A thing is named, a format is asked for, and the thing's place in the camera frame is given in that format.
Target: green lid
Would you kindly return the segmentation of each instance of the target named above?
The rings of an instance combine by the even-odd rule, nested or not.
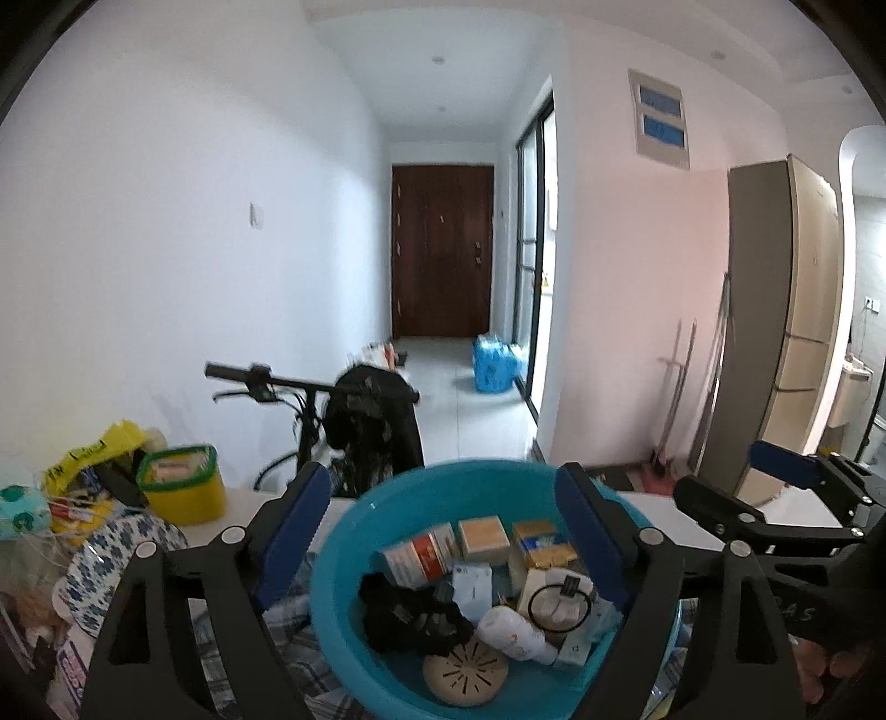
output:
[[[201,466],[196,473],[190,478],[184,480],[173,480],[171,482],[151,482],[151,465],[157,460],[163,458],[174,458],[180,455],[194,455],[203,453],[206,455],[206,463]],[[212,445],[188,445],[183,448],[168,448],[159,452],[152,452],[150,455],[144,456],[142,464],[138,467],[138,475],[136,481],[138,488],[142,492],[173,492],[174,490],[183,490],[193,488],[196,485],[202,485],[204,482],[212,480],[215,475],[215,468],[218,465],[218,453]]]

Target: round beige lid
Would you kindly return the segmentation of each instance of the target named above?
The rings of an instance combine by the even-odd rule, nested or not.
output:
[[[447,705],[473,708],[494,698],[508,678],[508,658],[472,638],[445,658],[424,658],[424,682]]]

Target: yellow container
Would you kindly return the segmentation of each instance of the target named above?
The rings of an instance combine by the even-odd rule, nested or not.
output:
[[[198,525],[224,515],[225,496],[212,445],[169,448],[145,457],[138,487],[148,505],[173,525]]]

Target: blue label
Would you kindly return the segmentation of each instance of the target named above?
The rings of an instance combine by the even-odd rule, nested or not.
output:
[[[566,545],[567,540],[560,533],[548,533],[547,535],[537,535],[535,537],[527,537],[520,541],[520,547],[526,552],[533,550],[546,550],[549,547],[557,545]]]
[[[661,122],[648,115],[643,115],[643,133],[665,145],[673,145],[680,149],[686,148],[686,134],[680,128],[675,128],[667,122]]]
[[[640,102],[645,106],[655,108],[660,113],[673,115],[675,118],[683,117],[680,101],[677,98],[672,98],[670,95],[665,95],[663,92],[658,92],[658,90],[652,90],[641,85]]]

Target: blue plastic basin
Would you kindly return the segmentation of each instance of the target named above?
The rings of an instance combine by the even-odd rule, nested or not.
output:
[[[311,609],[323,654],[364,707],[383,720],[559,720],[572,714],[614,633],[596,647],[582,669],[513,661],[504,688],[492,702],[478,708],[451,708],[428,691],[420,658],[379,655],[369,648],[362,629],[363,605],[357,597],[361,578],[384,569],[377,551],[447,520],[498,515],[510,531],[517,520],[548,518],[565,530],[554,502],[555,473],[553,467],[506,460],[415,470],[373,489],[341,519],[317,559]],[[651,525],[615,492],[598,487],[624,505],[638,527]],[[678,625],[679,617],[674,619],[668,655]]]

